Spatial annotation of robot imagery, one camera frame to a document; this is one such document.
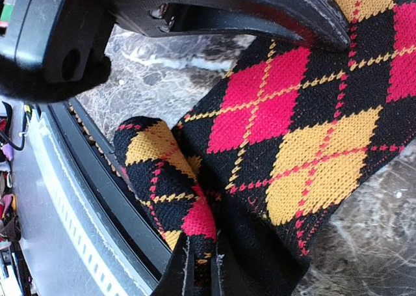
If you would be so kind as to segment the black argyle sock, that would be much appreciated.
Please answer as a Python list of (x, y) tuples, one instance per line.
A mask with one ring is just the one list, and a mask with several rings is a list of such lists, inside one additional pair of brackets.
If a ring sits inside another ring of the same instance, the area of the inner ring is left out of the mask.
[(211, 281), (220, 230), (273, 232), (309, 258), (339, 204), (415, 138), (415, 0), (336, 0), (350, 46), (258, 38), (174, 128), (136, 116), (114, 134), (135, 198)]

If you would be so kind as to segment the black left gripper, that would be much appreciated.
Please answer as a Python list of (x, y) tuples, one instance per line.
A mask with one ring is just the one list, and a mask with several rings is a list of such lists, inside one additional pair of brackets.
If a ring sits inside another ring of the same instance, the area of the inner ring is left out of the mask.
[(114, 23), (98, 0), (1, 0), (1, 95), (56, 103), (107, 82)]

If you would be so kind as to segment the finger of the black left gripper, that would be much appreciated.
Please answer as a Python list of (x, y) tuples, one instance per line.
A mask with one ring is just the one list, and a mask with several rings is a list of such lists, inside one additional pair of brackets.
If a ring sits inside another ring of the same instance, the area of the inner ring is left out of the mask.
[(344, 51), (348, 21), (335, 0), (100, 0), (123, 29), (152, 38), (201, 34), (266, 36)]

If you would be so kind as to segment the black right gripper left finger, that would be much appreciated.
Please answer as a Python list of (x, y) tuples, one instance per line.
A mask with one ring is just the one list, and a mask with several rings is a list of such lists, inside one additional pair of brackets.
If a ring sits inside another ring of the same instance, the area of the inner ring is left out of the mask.
[(197, 286), (196, 257), (189, 236), (181, 234), (151, 296), (211, 295), (211, 281)]

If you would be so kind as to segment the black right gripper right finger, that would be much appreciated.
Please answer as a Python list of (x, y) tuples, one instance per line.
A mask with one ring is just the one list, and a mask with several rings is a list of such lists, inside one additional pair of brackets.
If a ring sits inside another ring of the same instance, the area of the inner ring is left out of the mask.
[(220, 230), (214, 261), (215, 295), (291, 295), (309, 268), (273, 232)]

